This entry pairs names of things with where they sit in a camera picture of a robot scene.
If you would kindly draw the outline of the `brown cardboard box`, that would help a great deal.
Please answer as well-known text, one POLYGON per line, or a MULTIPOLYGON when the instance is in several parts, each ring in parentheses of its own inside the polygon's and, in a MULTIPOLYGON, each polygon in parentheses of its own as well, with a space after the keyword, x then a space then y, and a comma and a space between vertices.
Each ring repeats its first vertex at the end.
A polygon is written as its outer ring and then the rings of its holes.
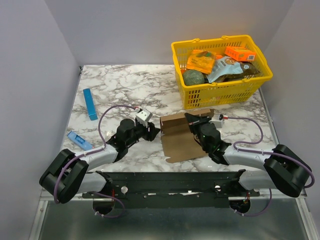
POLYGON ((206 155, 194 140, 183 112, 160 117, 161 143, 170 164, 201 158, 206 155))

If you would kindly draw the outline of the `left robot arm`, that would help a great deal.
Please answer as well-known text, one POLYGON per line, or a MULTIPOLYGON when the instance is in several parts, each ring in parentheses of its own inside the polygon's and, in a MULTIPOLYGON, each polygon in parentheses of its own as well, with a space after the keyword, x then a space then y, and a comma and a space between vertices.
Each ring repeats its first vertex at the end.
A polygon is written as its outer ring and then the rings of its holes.
POLYGON ((58 204, 67 203, 80 193, 95 192, 101 198, 107 197, 111 185, 101 173, 90 171, 121 160, 140 139, 152 142, 160 130, 152 122, 144 125, 137 119, 126 118, 106 145, 78 153, 67 148, 61 150, 40 177, 39 184, 58 204))

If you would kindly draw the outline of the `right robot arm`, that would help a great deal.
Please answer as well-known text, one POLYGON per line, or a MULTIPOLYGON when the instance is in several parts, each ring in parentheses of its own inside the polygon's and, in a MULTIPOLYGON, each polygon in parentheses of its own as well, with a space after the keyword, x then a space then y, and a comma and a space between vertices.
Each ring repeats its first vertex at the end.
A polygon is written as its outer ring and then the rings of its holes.
POLYGON ((278 144, 271 150, 239 147, 221 139, 221 133, 209 116, 185 113, 190 132, 211 160, 222 165, 241 165, 254 168, 245 170, 230 183, 230 191, 241 196, 247 190, 276 189, 296 198, 305 188, 315 183, 311 168, 291 149, 278 144))

